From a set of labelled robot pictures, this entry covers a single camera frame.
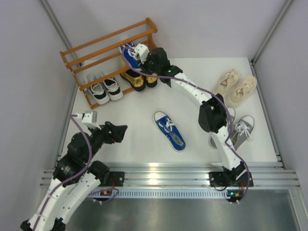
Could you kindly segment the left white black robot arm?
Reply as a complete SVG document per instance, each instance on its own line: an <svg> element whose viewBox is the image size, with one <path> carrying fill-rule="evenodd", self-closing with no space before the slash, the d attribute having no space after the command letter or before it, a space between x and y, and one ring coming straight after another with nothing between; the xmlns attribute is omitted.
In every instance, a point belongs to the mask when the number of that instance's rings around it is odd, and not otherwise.
<svg viewBox="0 0 308 231"><path fill-rule="evenodd" d="M57 161L49 188L35 214L22 222L24 231L63 231L81 203L98 186L108 186L111 194L116 179L110 168L92 158L104 144L121 143L127 125L105 122L90 134L76 133L67 154Z"/></svg>

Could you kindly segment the gold loafer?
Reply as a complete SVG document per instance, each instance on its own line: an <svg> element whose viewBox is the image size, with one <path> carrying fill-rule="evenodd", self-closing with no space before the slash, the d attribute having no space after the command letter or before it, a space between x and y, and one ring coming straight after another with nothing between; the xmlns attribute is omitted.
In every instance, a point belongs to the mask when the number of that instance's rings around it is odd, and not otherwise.
<svg viewBox="0 0 308 231"><path fill-rule="evenodd" d="M154 88L157 86L158 78L156 78L156 76L156 73L153 73L150 76L145 76L145 83L147 87Z"/></svg>
<svg viewBox="0 0 308 231"><path fill-rule="evenodd" d="M143 76L132 69L120 73L120 76L127 81L134 90L143 91L145 89L145 80Z"/></svg>

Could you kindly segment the black white sneaker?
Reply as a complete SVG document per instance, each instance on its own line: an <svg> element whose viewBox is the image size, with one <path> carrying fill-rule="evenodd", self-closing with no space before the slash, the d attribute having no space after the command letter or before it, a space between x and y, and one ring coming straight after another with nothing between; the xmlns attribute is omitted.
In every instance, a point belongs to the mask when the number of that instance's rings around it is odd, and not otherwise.
<svg viewBox="0 0 308 231"><path fill-rule="evenodd" d="M88 87L87 90L99 105L103 105L110 100L109 95L100 83Z"/></svg>
<svg viewBox="0 0 308 231"><path fill-rule="evenodd" d="M112 101L117 101L123 97L123 92L115 77L104 80L103 85Z"/></svg>

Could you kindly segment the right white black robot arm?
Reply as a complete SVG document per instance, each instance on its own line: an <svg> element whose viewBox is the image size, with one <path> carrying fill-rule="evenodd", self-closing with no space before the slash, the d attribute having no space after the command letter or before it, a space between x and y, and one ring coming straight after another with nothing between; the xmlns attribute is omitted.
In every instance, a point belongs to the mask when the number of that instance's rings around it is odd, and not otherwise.
<svg viewBox="0 0 308 231"><path fill-rule="evenodd" d="M146 46L139 45L135 52L138 65L146 75L155 74L199 109L199 126L214 140L222 160L223 171L210 173L211 185L252 187L253 179L247 164L236 153L231 141L231 118L222 96L194 84L179 67L171 65L163 48L149 51Z"/></svg>

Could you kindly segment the blue canvas sneaker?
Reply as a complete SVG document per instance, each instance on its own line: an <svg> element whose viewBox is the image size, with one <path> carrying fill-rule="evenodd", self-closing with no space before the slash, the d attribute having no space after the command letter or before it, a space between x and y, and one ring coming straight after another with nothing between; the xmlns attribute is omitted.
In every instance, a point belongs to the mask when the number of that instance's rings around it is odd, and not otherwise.
<svg viewBox="0 0 308 231"><path fill-rule="evenodd" d="M137 69L138 71L141 71L141 68L139 67L139 65L137 63L137 59L134 56L134 49L136 48L135 43L132 41L132 42L126 43L124 45L121 45L119 47L120 53L122 53L122 51L125 47L129 47L129 49L124 50L125 60L129 63L129 65L131 67L133 67L134 69Z"/></svg>
<svg viewBox="0 0 308 231"><path fill-rule="evenodd" d="M168 139L173 149L182 152L186 148L186 142L171 117L162 111L154 113L154 123Z"/></svg>

